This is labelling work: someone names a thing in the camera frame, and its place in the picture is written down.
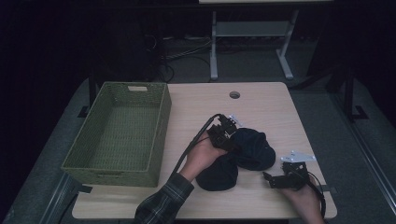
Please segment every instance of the gray carpet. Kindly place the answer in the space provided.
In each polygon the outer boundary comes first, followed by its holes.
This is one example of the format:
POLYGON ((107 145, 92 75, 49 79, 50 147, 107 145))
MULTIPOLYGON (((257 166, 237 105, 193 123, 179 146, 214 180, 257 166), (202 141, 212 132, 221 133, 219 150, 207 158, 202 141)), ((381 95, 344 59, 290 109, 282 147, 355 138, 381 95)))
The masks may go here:
MULTIPOLYGON (((283 77, 273 51, 275 48, 264 44, 262 50, 243 49, 220 54, 217 82, 282 81, 292 86, 304 80, 315 44, 297 42, 290 46, 288 60, 294 80, 283 77)), ((208 52, 191 56, 169 63, 175 71, 171 83, 209 80, 208 52)), ((304 91, 291 91, 290 94, 338 209, 337 217, 329 223, 396 223, 396 216, 361 153, 351 124, 339 109, 337 99, 342 98, 342 94, 330 95, 324 90, 325 83, 326 78, 304 91)), ((73 204, 65 210, 79 183, 67 178, 60 166, 83 122, 78 113, 88 105, 88 96, 88 83, 85 81, 64 111, 4 223, 57 223, 63 211, 62 223, 130 223, 128 220, 76 220, 71 216, 73 204)), ((358 120, 353 127, 374 150, 384 173, 395 186, 395 162, 391 159, 396 153, 395 129, 359 82, 355 89, 355 104, 361 105, 370 119, 358 120)), ((301 223, 301 220, 291 220, 290 223, 301 223)))

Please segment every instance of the floor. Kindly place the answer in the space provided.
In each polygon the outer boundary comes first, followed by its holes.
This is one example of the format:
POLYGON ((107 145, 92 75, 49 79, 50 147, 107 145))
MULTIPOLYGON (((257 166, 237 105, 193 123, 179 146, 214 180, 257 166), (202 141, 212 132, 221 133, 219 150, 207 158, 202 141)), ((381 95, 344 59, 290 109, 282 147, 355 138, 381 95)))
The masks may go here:
MULTIPOLYGON (((219 79, 213 82, 279 81, 294 86, 306 79, 316 43, 295 41, 287 54, 294 80, 283 77, 275 49, 282 39, 234 40, 223 42, 220 50, 219 79)), ((168 56, 202 46, 204 39, 166 41, 168 56)), ((207 49, 169 61, 155 81, 169 83, 208 82, 207 49)), ((346 119, 342 111, 343 91, 325 91, 329 78, 290 91, 311 146, 318 158, 338 209, 331 224, 396 223, 387 183, 396 186, 396 130, 376 107, 368 91, 355 80, 354 105, 360 105, 368 119, 346 119)), ((77 220, 72 217, 74 196, 80 184, 65 175, 60 166, 84 121, 78 114, 89 104, 88 82, 81 83, 49 141, 37 160, 8 217, 3 223, 131 223, 131 220, 77 220)), ((251 223, 262 223, 250 220, 251 223)), ((300 219, 290 223, 302 223, 300 219)))

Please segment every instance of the dark background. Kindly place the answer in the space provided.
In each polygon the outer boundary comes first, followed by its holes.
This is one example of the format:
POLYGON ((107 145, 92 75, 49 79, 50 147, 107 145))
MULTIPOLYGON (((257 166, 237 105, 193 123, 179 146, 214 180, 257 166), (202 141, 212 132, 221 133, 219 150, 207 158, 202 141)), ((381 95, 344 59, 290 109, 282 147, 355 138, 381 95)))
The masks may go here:
MULTIPOLYGON (((55 0, 1 0, 0 4, 3 219, 84 79, 95 74, 99 85, 104 80, 151 81, 161 45, 147 52, 146 46, 152 43, 142 34, 208 35, 205 22, 210 22, 211 14, 176 11, 158 18, 142 11, 87 10, 55 0)), ((294 40, 319 39, 309 76, 336 63, 345 64, 394 126, 395 9, 393 1, 336 1, 328 17, 323 17, 327 12, 307 8, 301 11, 293 36, 294 40)))

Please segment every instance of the wooden table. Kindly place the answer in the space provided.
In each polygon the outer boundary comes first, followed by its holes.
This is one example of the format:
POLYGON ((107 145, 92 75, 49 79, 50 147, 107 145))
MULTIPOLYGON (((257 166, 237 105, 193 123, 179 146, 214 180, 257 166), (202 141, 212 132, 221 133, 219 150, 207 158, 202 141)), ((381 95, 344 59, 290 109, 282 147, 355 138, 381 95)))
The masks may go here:
MULTIPOLYGON (((221 113, 235 114, 244 127, 265 132, 276 151, 271 175, 283 175, 280 157, 292 150, 313 155, 289 91, 283 83, 206 83, 170 84, 172 110, 169 119, 160 184, 158 188, 93 185, 90 194, 80 193, 73 209, 75 218, 133 218, 136 207, 156 192, 167 180, 178 158, 206 121, 221 113), (240 93, 239 99, 230 97, 240 93)), ((316 161, 306 163, 308 171, 326 181, 316 161)), ((276 189, 270 189, 262 172, 239 168, 236 186, 209 192, 192 182, 195 190, 180 209, 177 218, 293 218, 289 202, 276 189)), ((325 192, 326 217, 335 217, 336 208, 325 192)))

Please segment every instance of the person's left hand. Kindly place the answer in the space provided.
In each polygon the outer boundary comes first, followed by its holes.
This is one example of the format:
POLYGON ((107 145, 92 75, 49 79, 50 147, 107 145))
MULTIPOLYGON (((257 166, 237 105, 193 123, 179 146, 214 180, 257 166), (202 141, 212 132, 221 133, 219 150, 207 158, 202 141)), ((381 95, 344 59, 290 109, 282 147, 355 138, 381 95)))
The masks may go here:
POLYGON ((198 140, 198 144, 187 155, 187 161, 179 173, 192 181, 219 156, 226 153, 227 151, 223 149, 213 147, 209 139, 209 134, 204 132, 198 140))

